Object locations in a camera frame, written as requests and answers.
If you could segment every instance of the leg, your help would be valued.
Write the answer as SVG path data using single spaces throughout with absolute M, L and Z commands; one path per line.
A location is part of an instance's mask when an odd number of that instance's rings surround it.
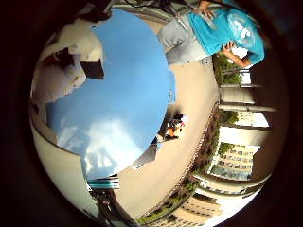
M 207 57 L 195 36 L 188 37 L 185 41 L 172 48 L 166 55 L 169 64 L 190 63 Z
M 161 45 L 167 50 L 184 41 L 187 37 L 187 32 L 176 19 L 173 19 L 163 26 L 157 37 Z

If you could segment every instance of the pavement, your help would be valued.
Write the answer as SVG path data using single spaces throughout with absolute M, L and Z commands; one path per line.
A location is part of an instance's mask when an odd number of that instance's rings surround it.
M 154 32 L 161 25 L 147 22 Z M 177 101 L 168 112 L 189 118 L 184 136 L 165 142 L 153 162 L 118 173 L 120 188 L 116 199 L 132 217 L 139 218 L 160 203 L 184 174 L 203 135 L 212 107 L 219 100 L 219 88 L 211 64 L 200 61 L 170 67 L 175 74 Z

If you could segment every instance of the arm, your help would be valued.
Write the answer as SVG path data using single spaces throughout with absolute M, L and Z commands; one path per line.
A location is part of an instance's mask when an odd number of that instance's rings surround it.
M 207 18 L 212 19 L 214 17 L 213 13 L 208 10 L 208 6 L 211 4 L 211 2 L 202 0 L 198 6 L 198 8 L 195 8 L 194 13 L 199 14 L 203 13 Z
M 237 55 L 234 55 L 230 49 L 234 46 L 233 42 L 228 42 L 227 45 L 223 47 L 223 50 L 221 51 L 228 59 L 230 59 L 232 62 L 234 62 L 237 66 L 244 68 L 250 64 L 252 64 L 247 56 L 244 58 L 240 58 Z

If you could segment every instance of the man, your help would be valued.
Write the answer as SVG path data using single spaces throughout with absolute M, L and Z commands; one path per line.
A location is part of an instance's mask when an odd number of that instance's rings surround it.
M 210 10 L 210 4 L 201 1 L 194 12 L 173 19 L 160 30 L 158 39 L 169 50 L 166 54 L 168 63 L 197 61 L 218 52 L 240 68 L 262 61 L 263 40 L 252 19 L 239 9 L 220 7 Z M 234 46 L 247 49 L 247 55 L 242 59 L 234 55 L 231 52 Z

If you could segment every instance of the turquoise t-shirt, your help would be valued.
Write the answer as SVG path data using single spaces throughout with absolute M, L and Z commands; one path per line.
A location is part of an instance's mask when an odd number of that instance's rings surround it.
M 247 49 L 249 61 L 256 64 L 264 58 L 263 41 L 254 23 L 237 9 L 216 9 L 211 27 L 201 16 L 190 13 L 188 19 L 198 41 L 208 55 L 218 53 L 229 41 Z

